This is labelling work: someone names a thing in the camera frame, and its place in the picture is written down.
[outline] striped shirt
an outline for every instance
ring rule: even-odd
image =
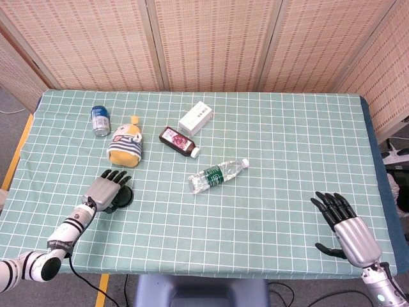
[[[108,153],[113,150],[118,150],[120,152],[127,152],[131,155],[138,156],[141,160],[142,154],[142,141],[136,143],[133,140],[133,136],[115,136],[108,148]]]

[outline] blue can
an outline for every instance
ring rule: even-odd
[[[104,106],[95,106],[91,110],[92,130],[96,136],[106,136],[111,132],[108,110]]]

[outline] bottle cap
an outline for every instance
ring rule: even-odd
[[[247,160],[247,159],[243,159],[243,160],[242,160],[242,166],[243,166],[243,168],[248,168],[249,165],[250,165],[249,160]]]
[[[199,147],[195,147],[195,148],[193,148],[192,153],[190,154],[190,156],[191,156],[192,158],[197,158],[198,155],[199,155],[199,152],[200,152],[200,148],[199,148]]]

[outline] green checkered tablecloth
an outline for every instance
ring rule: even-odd
[[[202,100],[215,112],[193,137],[197,159],[158,136]],[[373,231],[383,261],[395,259],[357,95],[168,93],[50,90],[43,94],[21,151],[3,214],[0,258],[46,251],[47,238],[108,168],[110,136],[92,132],[92,106],[111,129],[140,118],[143,159],[126,209],[97,214],[77,244],[81,272],[161,272],[264,278],[356,277],[360,269],[321,254],[339,246],[309,201],[340,192]],[[186,181],[223,161],[247,157],[249,169],[194,196]],[[64,263],[62,271],[69,271]]]

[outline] stuffed toy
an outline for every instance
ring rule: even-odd
[[[107,151],[113,164],[134,168],[141,160],[142,135],[136,126],[138,121],[137,116],[131,116],[131,123],[116,129]]]

